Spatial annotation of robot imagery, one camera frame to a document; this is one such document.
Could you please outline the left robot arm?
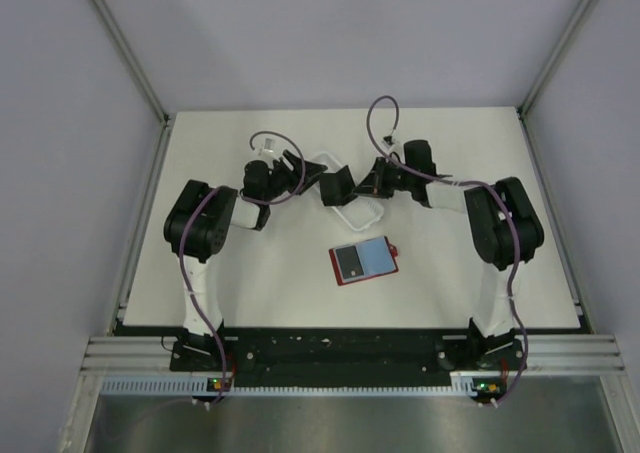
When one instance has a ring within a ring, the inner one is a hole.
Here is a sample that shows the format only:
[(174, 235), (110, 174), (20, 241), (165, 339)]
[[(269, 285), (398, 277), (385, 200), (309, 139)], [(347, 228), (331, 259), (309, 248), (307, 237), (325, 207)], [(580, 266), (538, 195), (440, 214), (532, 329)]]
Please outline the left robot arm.
[(280, 157), (256, 159), (244, 167), (242, 188), (211, 187), (190, 180), (171, 208), (163, 226), (164, 240), (176, 255), (185, 295), (183, 327), (202, 336), (192, 347), (192, 357), (205, 369), (226, 360), (227, 347), (216, 339), (223, 324), (218, 295), (208, 285), (212, 260), (235, 226), (260, 231), (270, 217), (270, 207), (314, 186), (327, 167), (286, 150)]

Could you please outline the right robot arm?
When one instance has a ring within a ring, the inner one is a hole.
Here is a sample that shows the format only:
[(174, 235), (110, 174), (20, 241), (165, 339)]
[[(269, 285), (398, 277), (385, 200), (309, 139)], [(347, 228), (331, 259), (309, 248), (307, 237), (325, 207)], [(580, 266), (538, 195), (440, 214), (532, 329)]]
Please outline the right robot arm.
[(407, 192), (423, 207), (466, 216), (475, 252), (484, 263), (466, 353), (474, 366), (492, 367), (514, 344), (514, 331), (525, 329), (517, 312), (515, 277), (544, 243), (544, 230), (522, 182), (508, 177), (490, 185), (439, 175), (426, 140), (405, 143), (402, 156), (379, 151), (354, 187), (355, 195), (390, 199), (397, 191)]

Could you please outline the red leather card holder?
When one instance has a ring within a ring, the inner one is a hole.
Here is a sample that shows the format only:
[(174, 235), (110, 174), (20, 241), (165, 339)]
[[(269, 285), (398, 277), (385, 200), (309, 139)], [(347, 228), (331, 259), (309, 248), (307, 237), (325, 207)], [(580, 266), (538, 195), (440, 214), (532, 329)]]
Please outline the red leather card holder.
[[(354, 245), (357, 248), (360, 261), (364, 270), (364, 275), (351, 281), (344, 281), (341, 278), (337, 261), (335, 258), (335, 250), (347, 246)], [(387, 276), (397, 273), (399, 267), (397, 257), (398, 249), (393, 245), (386, 236), (367, 239), (353, 244), (334, 247), (328, 250), (332, 269), (338, 286), (346, 286), (374, 278)]]

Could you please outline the white plastic tray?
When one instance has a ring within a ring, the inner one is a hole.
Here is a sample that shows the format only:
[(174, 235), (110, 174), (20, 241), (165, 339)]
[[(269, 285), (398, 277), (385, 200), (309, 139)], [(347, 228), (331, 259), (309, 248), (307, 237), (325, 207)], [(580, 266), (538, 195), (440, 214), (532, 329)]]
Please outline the white plastic tray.
[[(327, 151), (316, 153), (311, 162), (323, 164), (327, 173), (336, 173), (344, 164), (335, 155)], [(331, 206), (331, 209), (354, 232), (362, 232), (380, 221), (385, 213), (384, 206), (376, 199), (356, 198), (344, 206)]]

